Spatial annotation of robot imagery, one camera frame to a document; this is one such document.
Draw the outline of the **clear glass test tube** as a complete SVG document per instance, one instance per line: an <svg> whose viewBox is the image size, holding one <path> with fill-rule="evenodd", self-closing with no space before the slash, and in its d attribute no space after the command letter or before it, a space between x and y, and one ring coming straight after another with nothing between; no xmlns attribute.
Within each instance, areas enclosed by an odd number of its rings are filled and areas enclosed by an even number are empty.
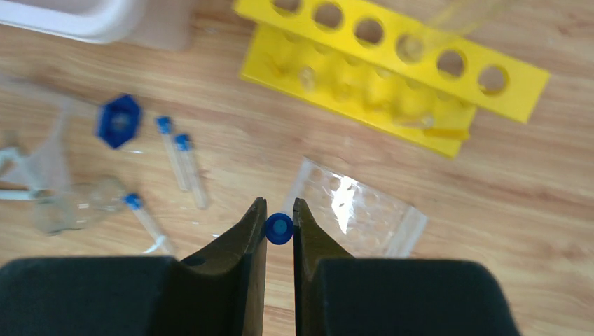
<svg viewBox="0 0 594 336"><path fill-rule="evenodd" d="M427 23L403 35L396 46L396 53L407 62L419 62L432 52L464 38L484 25L498 13L505 11L512 1L452 1ZM466 127L437 127L437 117L432 107L410 105L412 94L405 94L396 102L393 123L423 130L425 134L453 137L466 132Z"/></svg>

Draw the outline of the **blue capped tube long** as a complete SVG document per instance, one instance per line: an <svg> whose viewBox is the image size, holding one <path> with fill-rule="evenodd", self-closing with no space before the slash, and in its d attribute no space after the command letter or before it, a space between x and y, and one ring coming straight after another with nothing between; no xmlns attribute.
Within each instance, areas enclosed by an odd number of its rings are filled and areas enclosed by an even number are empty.
<svg viewBox="0 0 594 336"><path fill-rule="evenodd" d="M285 213L274 213L265 222L265 235L269 242L283 245L293 237L293 221Z"/></svg>

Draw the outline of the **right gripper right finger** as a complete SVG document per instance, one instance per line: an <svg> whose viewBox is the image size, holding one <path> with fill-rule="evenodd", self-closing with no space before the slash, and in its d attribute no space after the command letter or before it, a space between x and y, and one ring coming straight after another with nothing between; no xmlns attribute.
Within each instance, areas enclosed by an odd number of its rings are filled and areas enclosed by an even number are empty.
<svg viewBox="0 0 594 336"><path fill-rule="evenodd" d="M293 206L297 335L518 335L492 273L468 260L356 258Z"/></svg>

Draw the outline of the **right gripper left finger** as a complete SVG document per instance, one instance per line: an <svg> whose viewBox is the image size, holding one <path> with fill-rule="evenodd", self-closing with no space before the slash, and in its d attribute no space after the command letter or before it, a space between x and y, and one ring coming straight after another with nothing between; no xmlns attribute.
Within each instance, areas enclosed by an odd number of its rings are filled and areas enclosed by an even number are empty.
<svg viewBox="0 0 594 336"><path fill-rule="evenodd" d="M192 255L22 258L1 268L2 335L261 335L267 203Z"/></svg>

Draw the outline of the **yellow test tube rack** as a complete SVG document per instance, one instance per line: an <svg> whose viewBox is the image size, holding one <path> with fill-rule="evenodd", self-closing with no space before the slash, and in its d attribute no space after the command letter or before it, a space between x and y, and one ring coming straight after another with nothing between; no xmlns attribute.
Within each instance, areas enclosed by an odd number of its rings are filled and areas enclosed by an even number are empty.
<svg viewBox="0 0 594 336"><path fill-rule="evenodd" d="M478 109L526 123L547 71L463 38L399 56L420 23L368 1L237 1L255 22L241 76L447 157Z"/></svg>

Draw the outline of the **blue capped tube front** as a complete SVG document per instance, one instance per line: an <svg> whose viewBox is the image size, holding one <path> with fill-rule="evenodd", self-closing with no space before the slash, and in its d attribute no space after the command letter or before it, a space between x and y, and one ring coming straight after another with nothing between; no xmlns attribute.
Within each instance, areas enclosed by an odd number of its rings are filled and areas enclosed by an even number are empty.
<svg viewBox="0 0 594 336"><path fill-rule="evenodd" d="M174 255L174 245L170 241L170 238L163 232L155 218L146 210L141 197L135 192L129 193L123 197L123 202L153 238L153 244L143 254L150 254L160 249L168 255Z"/></svg>

